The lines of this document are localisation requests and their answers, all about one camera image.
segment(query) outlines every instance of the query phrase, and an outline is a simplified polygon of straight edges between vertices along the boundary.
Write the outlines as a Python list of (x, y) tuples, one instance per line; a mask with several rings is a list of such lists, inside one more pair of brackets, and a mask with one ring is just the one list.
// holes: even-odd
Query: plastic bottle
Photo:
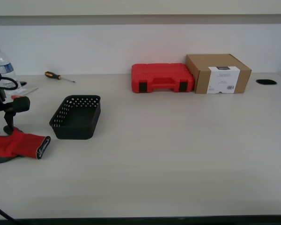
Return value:
[[(10, 63), (9, 57), (3, 52), (1, 52), (1, 50), (0, 50), (0, 73), (2, 77), (8, 77), (17, 81), (15, 71), (12, 64)], [(21, 88), (20, 82), (17, 81), (17, 83), (18, 83), (18, 88), (16, 90), (9, 90), (6, 91), (6, 93), (12, 94), (12, 92), (17, 92)], [(8, 80), (1, 80), (0, 84), (2, 84), (4, 87), (7, 88), (12, 88), (15, 86), (13, 82)]]

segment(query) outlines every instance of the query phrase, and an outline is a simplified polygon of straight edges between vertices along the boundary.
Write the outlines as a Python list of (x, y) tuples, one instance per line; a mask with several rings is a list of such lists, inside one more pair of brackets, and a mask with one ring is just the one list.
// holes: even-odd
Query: white label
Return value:
[(211, 70), (207, 94), (234, 93), (240, 69), (237, 67), (208, 67)]

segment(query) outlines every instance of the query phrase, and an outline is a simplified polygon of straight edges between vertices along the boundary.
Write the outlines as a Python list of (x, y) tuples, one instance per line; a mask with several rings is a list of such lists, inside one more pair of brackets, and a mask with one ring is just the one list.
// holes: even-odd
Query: red cloth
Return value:
[(0, 158), (26, 156), (40, 159), (50, 140), (48, 136), (25, 134), (14, 128), (12, 135), (0, 136)]

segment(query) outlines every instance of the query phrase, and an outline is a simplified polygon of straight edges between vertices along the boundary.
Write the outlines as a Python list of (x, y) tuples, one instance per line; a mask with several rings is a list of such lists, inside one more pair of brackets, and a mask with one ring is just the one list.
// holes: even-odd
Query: white desk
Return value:
[[(0, 208), (11, 216), (281, 214), (281, 77), (252, 75), (244, 94), (217, 95), (135, 94), (130, 75), (67, 78), (77, 83), (22, 78), (39, 89), (15, 125), (52, 142), (41, 160), (0, 164)], [(101, 96), (95, 134), (58, 140), (49, 120), (74, 94)]]

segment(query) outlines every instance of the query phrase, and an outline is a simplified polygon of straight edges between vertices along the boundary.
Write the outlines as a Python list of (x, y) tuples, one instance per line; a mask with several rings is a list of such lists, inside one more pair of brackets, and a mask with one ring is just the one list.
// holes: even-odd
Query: plastic basket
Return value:
[(50, 126), (58, 139), (86, 140), (93, 136), (101, 112), (97, 95), (71, 95), (65, 98)]

